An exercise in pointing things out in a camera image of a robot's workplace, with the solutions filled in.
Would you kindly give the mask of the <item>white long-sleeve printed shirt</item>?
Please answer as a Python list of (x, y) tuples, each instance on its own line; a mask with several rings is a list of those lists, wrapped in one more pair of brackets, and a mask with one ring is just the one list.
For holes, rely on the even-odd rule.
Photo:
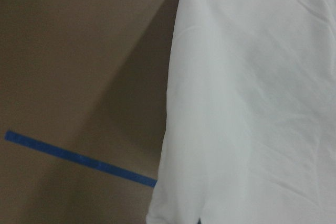
[(335, 223), (335, 0), (179, 0), (147, 223)]

